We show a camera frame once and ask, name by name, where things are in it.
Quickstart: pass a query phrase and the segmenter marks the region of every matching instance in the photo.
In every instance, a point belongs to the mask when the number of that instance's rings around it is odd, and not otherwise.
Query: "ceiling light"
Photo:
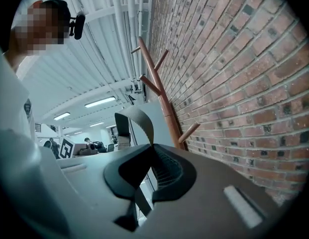
[[[90,104],[86,104],[85,107],[90,108],[92,106],[101,105],[101,104],[104,104],[106,102],[110,102],[110,101],[114,101],[114,100],[115,100],[115,97],[105,98],[105,99],[101,99],[99,101],[95,101],[95,102],[90,103]]]
[[[62,118],[64,118],[64,117],[67,117],[68,115],[70,115],[70,113],[61,114],[61,115],[55,117],[54,120],[60,120],[60,119],[62,119]]]
[[[93,125],[90,125],[90,126],[100,125],[100,124],[103,124],[103,123],[104,123],[104,122],[100,122],[100,123],[93,124]]]

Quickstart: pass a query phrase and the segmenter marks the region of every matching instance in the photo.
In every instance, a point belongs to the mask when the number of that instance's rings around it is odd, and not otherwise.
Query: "white shirt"
[[[0,129],[12,129],[35,141],[34,119],[29,123],[24,110],[28,95],[0,48]]]

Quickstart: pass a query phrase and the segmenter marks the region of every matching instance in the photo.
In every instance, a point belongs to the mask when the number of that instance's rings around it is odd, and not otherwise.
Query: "wooden coat rack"
[[[173,114],[172,107],[170,105],[160,76],[158,74],[158,70],[169,51],[165,50],[160,60],[157,62],[156,65],[154,65],[150,53],[141,37],[139,37],[139,45],[139,47],[131,51],[131,54],[138,50],[141,50],[143,58],[146,61],[149,72],[154,81],[154,84],[144,75],[140,76],[140,80],[159,97],[164,119],[168,125],[174,146],[179,149],[185,149],[183,142],[200,126],[200,124],[195,122],[184,134],[181,135],[176,118]]]

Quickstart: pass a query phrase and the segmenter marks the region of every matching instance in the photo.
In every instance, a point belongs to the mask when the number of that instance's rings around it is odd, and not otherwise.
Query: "white ceiling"
[[[16,14],[35,1],[23,0]],[[143,94],[138,91],[140,81],[136,79],[145,73],[145,64],[139,52],[133,57],[130,51],[136,48],[140,32],[149,43],[152,0],[142,0],[142,13],[140,0],[118,0],[121,5],[117,2],[116,6],[115,0],[65,1],[72,17],[79,11],[86,14],[82,38],[70,37],[57,50],[27,57],[17,72],[30,92],[35,121],[76,128],[102,121],[104,127],[115,124],[114,113],[130,105],[126,95],[137,99],[136,103],[143,102]],[[92,108],[84,106],[110,96],[115,96],[116,101]],[[65,112],[70,115],[53,120]]]

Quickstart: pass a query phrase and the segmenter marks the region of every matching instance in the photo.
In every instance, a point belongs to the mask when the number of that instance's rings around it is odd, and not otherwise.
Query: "fluorescent light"
[[[90,126],[100,125],[100,124],[103,124],[103,123],[104,123],[104,122],[100,122],[100,123],[93,124],[93,125],[90,125]]]
[[[115,97],[105,98],[105,99],[101,99],[99,101],[95,101],[95,102],[90,103],[90,104],[86,104],[85,107],[90,108],[92,106],[101,105],[101,104],[104,104],[106,102],[110,102],[110,101],[114,101],[114,100],[115,100]]]
[[[54,120],[60,120],[60,119],[62,119],[62,118],[64,118],[64,117],[67,117],[68,115],[70,115],[70,113],[61,114],[61,115],[59,115],[58,117],[55,117]]]

